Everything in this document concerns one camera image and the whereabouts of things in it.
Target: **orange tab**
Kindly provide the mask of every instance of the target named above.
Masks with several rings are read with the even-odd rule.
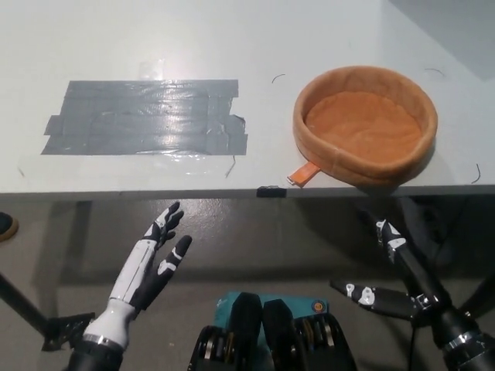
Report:
[[[312,162],[305,163],[302,167],[298,168],[294,174],[287,177],[289,183],[293,186],[304,187],[307,182],[309,182],[313,176],[318,174],[319,167]]]

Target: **table surface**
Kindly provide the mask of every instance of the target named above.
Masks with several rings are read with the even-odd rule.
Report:
[[[305,162],[292,137],[297,95],[318,74],[355,64],[412,78],[439,113],[431,161],[395,195],[495,191],[495,3],[9,3],[0,15],[0,197],[244,197],[262,186],[287,196],[363,194],[324,174],[304,189],[286,180]],[[231,156],[40,155],[69,81],[139,80],[143,66],[162,79],[238,80],[231,113],[246,120],[247,154],[235,164]]]

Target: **black cable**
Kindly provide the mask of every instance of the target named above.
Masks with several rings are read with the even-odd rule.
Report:
[[[436,252],[433,254],[432,261],[430,262],[433,266],[433,269],[436,269],[437,259],[439,258],[439,255],[442,252],[442,248],[445,246],[447,240],[451,237],[452,232],[456,228],[457,223],[460,221],[461,215],[464,213],[464,209],[466,208],[468,200],[469,200],[469,197],[466,196],[463,200],[463,203],[459,207],[459,212],[457,213],[456,217],[450,223],[449,228],[447,228],[447,233],[445,234],[445,238],[437,246]],[[412,357],[414,355],[414,350],[415,350],[417,330],[418,330],[418,328],[413,325],[412,326],[412,333],[411,333],[411,341],[409,342],[408,371],[412,371]]]
[[[413,356],[414,350],[415,350],[416,330],[417,329],[418,328],[416,326],[412,326],[411,342],[409,343],[408,371],[412,371],[412,356]]]

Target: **orange fabric basket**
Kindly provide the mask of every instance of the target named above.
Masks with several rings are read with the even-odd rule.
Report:
[[[300,152],[314,166],[353,186],[396,186],[410,179],[428,154],[438,117],[413,81],[385,68],[348,66],[310,82],[294,107]],[[296,172],[289,177],[303,186]]]

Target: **gray floor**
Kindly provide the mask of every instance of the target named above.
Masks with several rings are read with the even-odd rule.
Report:
[[[21,222],[18,236],[0,246],[0,270],[47,315],[100,313],[129,250],[169,203],[0,203]],[[327,285],[346,277],[402,289],[351,200],[183,200],[183,208],[177,232],[192,235],[193,245],[132,324],[123,371],[185,370],[200,329],[229,290],[327,298],[360,370],[405,369],[409,325],[359,309]],[[452,234],[459,256],[443,280],[457,303],[493,268],[493,210],[495,199],[471,198]],[[1,370],[63,368],[67,350],[41,353],[41,337],[4,304],[0,318]],[[480,324],[495,333],[494,319],[488,314]],[[428,330],[419,332],[417,350],[416,370],[444,369]]]

